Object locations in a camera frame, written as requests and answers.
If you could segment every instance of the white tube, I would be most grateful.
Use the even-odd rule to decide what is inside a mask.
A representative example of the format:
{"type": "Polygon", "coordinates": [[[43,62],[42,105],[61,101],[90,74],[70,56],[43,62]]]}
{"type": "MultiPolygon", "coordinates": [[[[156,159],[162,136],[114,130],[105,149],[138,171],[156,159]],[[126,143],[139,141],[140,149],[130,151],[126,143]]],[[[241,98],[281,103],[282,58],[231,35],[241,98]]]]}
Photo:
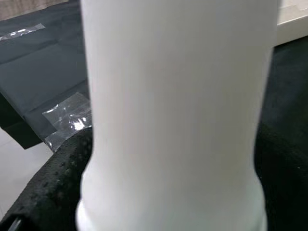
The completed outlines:
{"type": "Polygon", "coordinates": [[[82,1],[80,231],[264,231],[253,147],[277,1],[82,1]]]}

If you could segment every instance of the white cylinder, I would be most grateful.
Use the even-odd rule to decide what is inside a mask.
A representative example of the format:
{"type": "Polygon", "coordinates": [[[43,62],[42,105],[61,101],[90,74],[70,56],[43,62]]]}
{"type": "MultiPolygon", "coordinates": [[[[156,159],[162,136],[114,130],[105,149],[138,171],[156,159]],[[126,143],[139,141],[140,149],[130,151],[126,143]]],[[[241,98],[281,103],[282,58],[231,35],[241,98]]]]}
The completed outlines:
{"type": "Polygon", "coordinates": [[[94,151],[81,231],[264,231],[253,147],[272,0],[82,1],[94,151]]]}

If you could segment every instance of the clear tape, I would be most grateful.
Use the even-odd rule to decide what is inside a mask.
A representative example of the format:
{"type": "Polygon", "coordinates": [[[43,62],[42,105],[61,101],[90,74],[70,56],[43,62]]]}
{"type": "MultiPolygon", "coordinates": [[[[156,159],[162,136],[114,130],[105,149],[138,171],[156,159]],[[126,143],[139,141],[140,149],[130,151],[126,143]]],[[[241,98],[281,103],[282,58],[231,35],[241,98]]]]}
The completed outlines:
{"type": "Polygon", "coordinates": [[[80,93],[67,98],[43,115],[57,129],[45,139],[53,152],[78,131],[92,127],[90,101],[80,93]]]}
{"type": "Polygon", "coordinates": [[[33,31],[41,30],[41,29],[45,29],[45,27],[42,23],[37,24],[35,26],[26,27],[26,28],[20,29],[18,31],[14,31],[14,32],[11,32],[9,34],[3,35],[2,37],[0,37],[0,41],[17,38],[19,36],[26,35],[26,34],[29,34],[33,31]]]}

